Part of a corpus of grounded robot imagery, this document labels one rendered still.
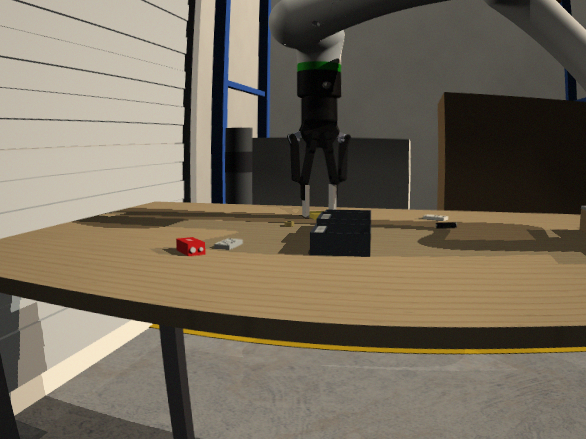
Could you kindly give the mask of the white domino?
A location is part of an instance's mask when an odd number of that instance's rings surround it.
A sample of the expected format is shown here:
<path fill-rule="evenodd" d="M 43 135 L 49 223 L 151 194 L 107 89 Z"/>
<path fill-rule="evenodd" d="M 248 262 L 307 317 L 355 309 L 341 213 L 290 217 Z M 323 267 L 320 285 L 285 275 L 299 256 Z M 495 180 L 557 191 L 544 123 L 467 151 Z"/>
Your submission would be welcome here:
<path fill-rule="evenodd" d="M 424 215 L 423 219 L 428 220 L 438 220 L 438 221 L 446 221 L 448 220 L 448 216 L 439 216 L 439 215 Z"/>
<path fill-rule="evenodd" d="M 230 250 L 243 244 L 243 239 L 225 239 L 214 244 L 214 249 Z"/>

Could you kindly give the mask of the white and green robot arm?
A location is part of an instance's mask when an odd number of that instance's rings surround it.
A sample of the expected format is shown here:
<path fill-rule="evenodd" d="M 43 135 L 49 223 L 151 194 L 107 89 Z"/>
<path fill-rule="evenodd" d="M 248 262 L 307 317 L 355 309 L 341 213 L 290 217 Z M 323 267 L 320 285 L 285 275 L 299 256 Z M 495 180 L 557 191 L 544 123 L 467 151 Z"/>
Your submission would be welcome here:
<path fill-rule="evenodd" d="M 280 44 L 296 49 L 299 98 L 340 98 L 344 29 L 443 1 L 449 0 L 281 0 L 270 13 L 269 29 Z M 586 91 L 586 30 L 556 0 L 484 1 L 538 42 Z"/>

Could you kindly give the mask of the red nine-volt battery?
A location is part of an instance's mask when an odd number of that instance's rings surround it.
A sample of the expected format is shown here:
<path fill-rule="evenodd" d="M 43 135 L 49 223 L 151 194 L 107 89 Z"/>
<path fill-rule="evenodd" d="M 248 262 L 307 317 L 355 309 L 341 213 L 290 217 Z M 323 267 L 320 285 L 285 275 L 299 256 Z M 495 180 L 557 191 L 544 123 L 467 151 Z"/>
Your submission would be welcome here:
<path fill-rule="evenodd" d="M 187 255 L 205 255 L 205 242 L 193 237 L 176 239 L 177 251 Z"/>

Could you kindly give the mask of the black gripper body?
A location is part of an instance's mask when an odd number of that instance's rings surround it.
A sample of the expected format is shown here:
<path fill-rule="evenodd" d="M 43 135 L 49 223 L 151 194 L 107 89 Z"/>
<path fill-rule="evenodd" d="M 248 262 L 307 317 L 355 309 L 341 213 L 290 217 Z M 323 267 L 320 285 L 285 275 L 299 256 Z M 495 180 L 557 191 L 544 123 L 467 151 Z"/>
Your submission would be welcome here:
<path fill-rule="evenodd" d="M 319 132 L 316 148 L 327 148 L 324 133 L 329 131 L 332 144 L 339 135 L 337 126 L 337 99 L 329 97 L 301 98 L 301 137 L 310 147 L 312 134 Z"/>

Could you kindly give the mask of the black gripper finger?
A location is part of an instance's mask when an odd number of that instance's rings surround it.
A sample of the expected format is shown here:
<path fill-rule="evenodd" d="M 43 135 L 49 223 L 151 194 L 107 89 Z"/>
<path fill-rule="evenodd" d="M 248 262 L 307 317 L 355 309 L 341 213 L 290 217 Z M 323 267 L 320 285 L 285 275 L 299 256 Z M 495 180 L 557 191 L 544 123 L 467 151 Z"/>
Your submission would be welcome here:
<path fill-rule="evenodd" d="M 332 144 L 332 136 L 329 131 L 324 133 L 327 148 L 323 148 L 325 155 L 328 176 L 329 176 L 329 205 L 328 209 L 336 210 L 336 200 L 338 198 L 338 184 L 347 180 L 347 161 L 348 161 L 348 145 L 351 140 L 350 135 L 339 133 L 339 153 L 338 153 L 338 175 L 334 159 L 334 149 Z"/>
<path fill-rule="evenodd" d="M 287 135 L 288 141 L 290 143 L 291 152 L 291 178 L 293 181 L 298 182 L 301 186 L 302 216 L 309 217 L 310 185 L 308 185 L 308 183 L 310 179 L 314 153 L 316 151 L 317 141 L 319 138 L 319 132 L 313 132 L 310 147 L 306 144 L 306 152 L 301 177 L 298 143 L 300 142 L 300 136 L 302 136 L 300 131 Z"/>

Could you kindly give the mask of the dark grey rack of labelled bins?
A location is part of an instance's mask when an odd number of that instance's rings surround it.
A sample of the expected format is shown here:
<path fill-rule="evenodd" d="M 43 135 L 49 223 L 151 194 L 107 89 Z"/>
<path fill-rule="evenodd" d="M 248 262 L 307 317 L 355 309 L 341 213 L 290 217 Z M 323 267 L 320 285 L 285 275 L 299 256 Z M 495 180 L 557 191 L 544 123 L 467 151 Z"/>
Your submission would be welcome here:
<path fill-rule="evenodd" d="M 370 249 L 371 210 L 326 209 L 310 232 L 312 256 L 370 257 Z"/>

